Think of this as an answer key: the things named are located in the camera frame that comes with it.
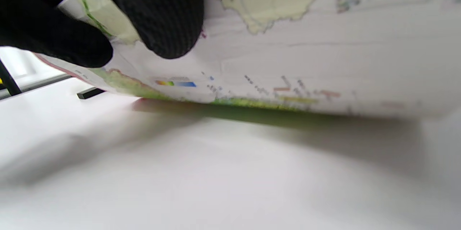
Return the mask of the person's right hand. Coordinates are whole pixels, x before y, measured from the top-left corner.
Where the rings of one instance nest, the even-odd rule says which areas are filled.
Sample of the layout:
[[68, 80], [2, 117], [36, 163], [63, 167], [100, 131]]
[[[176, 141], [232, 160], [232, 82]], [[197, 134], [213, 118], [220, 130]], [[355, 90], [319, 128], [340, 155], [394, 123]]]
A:
[[[63, 0], [0, 0], [0, 43], [99, 68], [113, 56], [97, 28], [58, 9]], [[196, 44], [205, 16], [204, 0], [112, 0], [133, 24], [146, 47], [164, 59], [187, 54]]]

